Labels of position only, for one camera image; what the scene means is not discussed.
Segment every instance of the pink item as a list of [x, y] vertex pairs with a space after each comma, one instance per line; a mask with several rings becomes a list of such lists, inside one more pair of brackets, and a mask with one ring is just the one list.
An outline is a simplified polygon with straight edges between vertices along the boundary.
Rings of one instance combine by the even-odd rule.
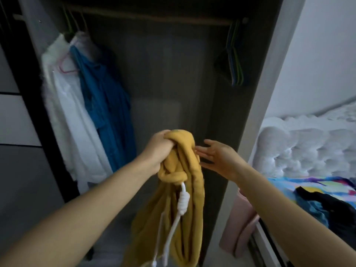
[[240, 257], [259, 219], [260, 217], [239, 189], [220, 240], [220, 247], [235, 257]]

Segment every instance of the forearm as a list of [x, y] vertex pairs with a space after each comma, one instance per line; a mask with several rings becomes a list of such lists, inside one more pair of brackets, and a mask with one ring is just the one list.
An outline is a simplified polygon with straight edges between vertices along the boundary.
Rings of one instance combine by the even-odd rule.
[[351, 247], [250, 166], [236, 165], [235, 182], [296, 267], [351, 266], [356, 262]]
[[39, 223], [0, 266], [76, 266], [154, 172], [138, 158]]

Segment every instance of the blue clothing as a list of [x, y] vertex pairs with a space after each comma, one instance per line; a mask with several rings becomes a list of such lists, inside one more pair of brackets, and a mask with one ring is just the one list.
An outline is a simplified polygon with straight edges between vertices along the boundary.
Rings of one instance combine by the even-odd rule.
[[97, 63], [89, 61], [75, 46], [70, 52], [79, 68], [85, 108], [114, 172], [136, 157], [129, 96], [117, 79], [109, 50], [102, 50]]
[[320, 202], [317, 202], [316, 200], [306, 201], [301, 196], [299, 196], [296, 190], [294, 191], [294, 194], [296, 197], [296, 203], [300, 208], [312, 215], [327, 228], [329, 227], [329, 212], [323, 209], [323, 206]]

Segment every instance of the white wall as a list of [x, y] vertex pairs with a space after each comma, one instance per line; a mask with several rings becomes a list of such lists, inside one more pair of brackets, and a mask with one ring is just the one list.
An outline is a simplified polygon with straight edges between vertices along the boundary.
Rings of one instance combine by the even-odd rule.
[[266, 117], [356, 100], [356, 0], [306, 0]]

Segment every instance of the hand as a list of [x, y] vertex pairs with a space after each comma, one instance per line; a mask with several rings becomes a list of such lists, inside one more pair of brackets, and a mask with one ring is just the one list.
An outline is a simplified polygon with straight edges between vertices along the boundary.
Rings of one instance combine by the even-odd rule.
[[249, 165], [230, 146], [205, 139], [210, 147], [196, 146], [197, 155], [213, 163], [200, 162], [204, 168], [213, 170], [230, 181], [235, 181], [239, 171]]
[[158, 172], [161, 162], [166, 159], [174, 146], [174, 142], [165, 139], [164, 135], [170, 130], [163, 130], [152, 136], [144, 151], [137, 157], [145, 161], [154, 175]]

